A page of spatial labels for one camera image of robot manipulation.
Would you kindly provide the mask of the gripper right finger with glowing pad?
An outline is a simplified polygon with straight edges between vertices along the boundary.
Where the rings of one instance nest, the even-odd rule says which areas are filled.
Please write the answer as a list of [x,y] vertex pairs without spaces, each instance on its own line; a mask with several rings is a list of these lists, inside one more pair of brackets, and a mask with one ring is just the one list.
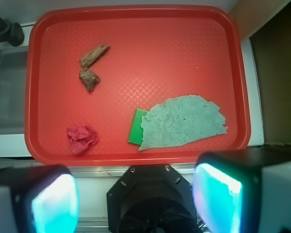
[[212,233],[291,233],[291,148],[205,152],[192,187]]

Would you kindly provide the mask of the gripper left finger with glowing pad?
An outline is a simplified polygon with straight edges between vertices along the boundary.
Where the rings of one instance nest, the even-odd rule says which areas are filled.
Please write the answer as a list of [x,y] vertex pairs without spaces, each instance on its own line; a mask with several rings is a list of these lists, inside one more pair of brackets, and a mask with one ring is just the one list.
[[0,233],[73,233],[76,178],[63,165],[0,168]]

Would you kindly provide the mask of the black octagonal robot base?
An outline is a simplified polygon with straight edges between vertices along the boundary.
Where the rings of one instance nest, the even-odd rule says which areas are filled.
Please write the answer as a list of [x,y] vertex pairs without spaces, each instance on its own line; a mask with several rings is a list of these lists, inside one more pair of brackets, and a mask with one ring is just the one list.
[[200,233],[192,185],[170,165],[130,166],[106,194],[112,233]]

